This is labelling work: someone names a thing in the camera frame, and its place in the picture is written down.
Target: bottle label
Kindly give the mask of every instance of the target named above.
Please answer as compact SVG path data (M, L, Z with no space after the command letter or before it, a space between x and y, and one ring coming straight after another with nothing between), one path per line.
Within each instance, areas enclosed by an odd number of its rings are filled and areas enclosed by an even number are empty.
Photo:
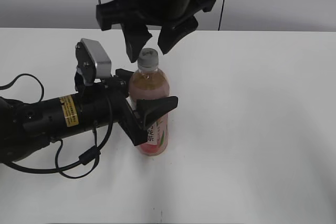
M157 139L158 139L158 127L156 127L156 123L154 123L148 130L147 143L150 145L157 145Z

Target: white table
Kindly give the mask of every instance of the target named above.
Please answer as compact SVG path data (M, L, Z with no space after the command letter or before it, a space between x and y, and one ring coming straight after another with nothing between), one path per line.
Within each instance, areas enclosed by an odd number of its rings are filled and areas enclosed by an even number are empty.
M74 93L82 37L101 42L113 71L136 68L120 30L0 29L1 83L29 72L45 99ZM142 156L115 125L84 179L0 165L0 222L336 222L335 33L197 31L160 65L180 99L163 154ZM39 94L29 78L1 91L26 102ZM61 164L92 143L91 133L66 139ZM58 146L19 163L53 168Z

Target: pink liquid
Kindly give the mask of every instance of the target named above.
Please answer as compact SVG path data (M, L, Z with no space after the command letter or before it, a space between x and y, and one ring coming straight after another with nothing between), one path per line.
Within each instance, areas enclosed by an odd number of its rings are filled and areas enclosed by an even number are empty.
M151 73L135 72L130 80L130 98L136 107L140 99L154 100L169 96L169 83L165 74L158 69ZM139 150L146 155L159 155L168 144L168 115L161 117L149 129L148 142L141 144Z

